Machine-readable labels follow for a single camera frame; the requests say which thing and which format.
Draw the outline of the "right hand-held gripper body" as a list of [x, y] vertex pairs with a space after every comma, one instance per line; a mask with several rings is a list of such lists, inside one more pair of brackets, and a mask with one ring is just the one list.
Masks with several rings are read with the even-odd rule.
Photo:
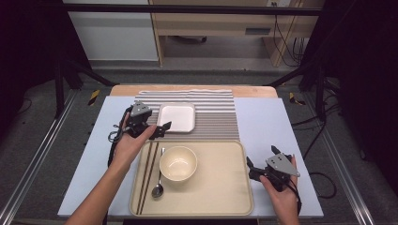
[[279, 192], [289, 184], [292, 176], [300, 177], [291, 159], [290, 155], [280, 153], [266, 160], [265, 176]]

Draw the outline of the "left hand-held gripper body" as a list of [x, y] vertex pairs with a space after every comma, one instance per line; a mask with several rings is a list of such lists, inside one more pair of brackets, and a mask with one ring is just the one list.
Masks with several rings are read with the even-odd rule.
[[140, 136], [148, 127], [148, 118], [152, 110], [142, 101], [136, 101], [128, 108], [129, 117], [126, 122], [125, 131], [133, 138]]

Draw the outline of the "white square plate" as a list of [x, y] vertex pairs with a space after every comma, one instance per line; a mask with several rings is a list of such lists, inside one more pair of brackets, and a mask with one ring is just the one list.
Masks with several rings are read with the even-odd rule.
[[195, 106], [191, 103], [161, 104], [158, 125], [171, 122], [169, 132], [191, 132], [195, 127]]

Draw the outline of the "beige plastic tray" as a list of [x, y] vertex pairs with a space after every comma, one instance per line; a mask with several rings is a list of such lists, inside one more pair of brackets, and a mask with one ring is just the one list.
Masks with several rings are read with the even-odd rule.
[[[130, 211], [142, 218], [163, 217], [237, 217], [253, 210], [253, 195], [243, 146], [238, 141], [161, 141], [153, 166], [145, 205], [141, 215], [136, 209], [143, 180], [149, 142], [144, 145], [130, 198]], [[197, 170], [185, 182], [161, 178], [163, 194], [153, 199], [151, 192], [158, 184], [159, 161], [166, 149], [174, 146], [190, 148], [198, 159]]]

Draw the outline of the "cream bowl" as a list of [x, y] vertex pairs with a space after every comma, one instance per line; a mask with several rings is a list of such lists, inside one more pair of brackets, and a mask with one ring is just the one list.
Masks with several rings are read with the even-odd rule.
[[161, 174], [172, 182], [189, 180], [196, 172], [197, 165], [197, 156], [186, 146], [168, 148], [160, 159]]

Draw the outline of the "metal spoon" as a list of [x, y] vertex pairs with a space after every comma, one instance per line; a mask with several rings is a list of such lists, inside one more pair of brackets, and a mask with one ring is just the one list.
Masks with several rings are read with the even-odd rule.
[[159, 172], [158, 184], [153, 187], [152, 192], [151, 192], [151, 196], [153, 199], [158, 199], [163, 194], [164, 189], [161, 184], [161, 176], [162, 176], [162, 172]]

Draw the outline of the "person's right hand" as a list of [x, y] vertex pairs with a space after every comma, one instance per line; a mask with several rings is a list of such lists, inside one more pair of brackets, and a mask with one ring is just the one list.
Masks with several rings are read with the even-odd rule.
[[260, 181], [270, 197], [277, 218], [299, 218], [298, 198], [293, 190], [287, 188], [279, 192], [263, 175]]

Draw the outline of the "yellow black tape marker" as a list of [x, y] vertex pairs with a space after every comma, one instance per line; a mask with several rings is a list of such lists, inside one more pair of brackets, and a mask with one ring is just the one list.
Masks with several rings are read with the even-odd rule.
[[303, 101], [303, 100], [297, 100], [296, 98], [295, 98], [295, 95], [294, 95], [294, 93], [289, 93], [289, 102], [290, 103], [294, 103], [294, 104], [298, 104], [298, 105], [306, 105], [306, 103], [305, 103], [305, 101]]
[[95, 90], [95, 91], [92, 92], [91, 97], [90, 97], [90, 99], [89, 99], [89, 101], [87, 103], [88, 106], [94, 105], [99, 93], [100, 93], [100, 90]]

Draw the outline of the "striped placemat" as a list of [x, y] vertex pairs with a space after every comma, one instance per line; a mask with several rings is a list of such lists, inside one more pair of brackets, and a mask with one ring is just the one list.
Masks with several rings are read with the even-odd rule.
[[195, 127], [193, 131], [186, 133], [169, 132], [167, 130], [164, 140], [239, 139], [236, 107], [231, 90], [146, 90], [141, 91], [134, 101], [144, 102], [153, 111], [148, 119], [149, 124], [157, 124], [161, 104], [184, 102], [195, 106]]

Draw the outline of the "black metal stand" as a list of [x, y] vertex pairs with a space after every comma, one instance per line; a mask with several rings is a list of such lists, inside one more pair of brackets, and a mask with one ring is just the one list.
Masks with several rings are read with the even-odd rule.
[[69, 59], [60, 53], [54, 62], [54, 83], [56, 96], [56, 113], [55, 118], [59, 118], [65, 109], [64, 84], [66, 80], [71, 89], [80, 89], [83, 81], [79, 77], [79, 73], [83, 73], [93, 80], [105, 85], [113, 87], [117, 82], [111, 82], [94, 72], [91, 68], [85, 67], [75, 60]]
[[283, 83], [286, 83], [297, 77], [298, 75], [302, 76], [302, 79], [298, 85], [300, 91], [306, 92], [309, 91], [313, 85], [315, 86], [315, 113], [322, 122], [325, 122], [326, 110], [323, 96], [326, 76], [325, 69], [319, 62], [309, 62], [303, 64], [287, 75], [282, 76], [280, 79], [268, 83], [268, 86], [276, 88]]

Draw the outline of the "white cabinet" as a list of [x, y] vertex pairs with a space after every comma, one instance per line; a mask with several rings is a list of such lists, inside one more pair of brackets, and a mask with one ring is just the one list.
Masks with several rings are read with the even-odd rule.
[[70, 12], [90, 61], [157, 61], [150, 13]]

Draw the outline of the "light wooden desk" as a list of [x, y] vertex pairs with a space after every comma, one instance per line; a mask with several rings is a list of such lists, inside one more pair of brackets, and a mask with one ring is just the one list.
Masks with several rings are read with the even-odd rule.
[[[268, 0], [148, 0], [151, 5], [234, 6], [265, 8]], [[322, 8], [326, 0], [291, 0], [289, 8]], [[165, 14], [152, 15], [155, 34], [171, 36], [255, 36], [262, 38], [277, 67], [293, 38], [309, 38], [317, 22], [315, 16]]]

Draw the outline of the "black curtain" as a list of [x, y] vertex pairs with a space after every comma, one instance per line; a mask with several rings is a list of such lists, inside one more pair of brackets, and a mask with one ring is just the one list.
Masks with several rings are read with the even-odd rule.
[[332, 29], [326, 72], [360, 147], [398, 193], [398, 0], [326, 0], [312, 42]]
[[71, 60], [90, 67], [69, 14], [40, 9], [40, 1], [62, 0], [0, 0], [0, 139], [10, 130], [25, 92], [54, 79], [58, 44]]

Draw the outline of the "aluminium floor rail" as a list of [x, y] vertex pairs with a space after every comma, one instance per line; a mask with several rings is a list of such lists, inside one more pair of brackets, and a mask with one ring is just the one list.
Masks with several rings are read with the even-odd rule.
[[324, 102], [326, 121], [316, 119], [316, 136], [303, 153], [310, 165], [310, 177], [315, 182], [315, 192], [325, 211], [325, 218], [338, 224], [375, 225], [375, 221], [363, 200], [354, 176], [332, 139], [328, 126], [333, 114], [340, 111], [337, 102]]
[[74, 103], [77, 95], [77, 90], [69, 91], [69, 94], [64, 101], [63, 110], [53, 120], [50, 128], [40, 143], [38, 150], [25, 170], [20, 182], [12, 192], [7, 204], [0, 212], [0, 225], [10, 225], [17, 214], [17, 211], [20, 208], [29, 188], [32, 186], [44, 159], [50, 151], [54, 140], [58, 136], [59, 130], [68, 117], [72, 104]]

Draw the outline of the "black horizontal frame bar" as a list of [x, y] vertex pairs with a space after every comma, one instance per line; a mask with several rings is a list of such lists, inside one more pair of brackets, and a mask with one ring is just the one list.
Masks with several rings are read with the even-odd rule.
[[320, 16], [322, 8], [301, 7], [230, 7], [230, 6], [181, 6], [181, 5], [106, 5], [62, 4], [67, 11], [77, 12], [134, 12], [134, 13], [192, 13], [236, 15], [287, 15]]

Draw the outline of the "white wall socket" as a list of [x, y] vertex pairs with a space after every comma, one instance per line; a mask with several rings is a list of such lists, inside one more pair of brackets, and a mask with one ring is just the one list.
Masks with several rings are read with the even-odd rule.
[[272, 8], [288, 8], [291, 0], [268, 0], [267, 7]]

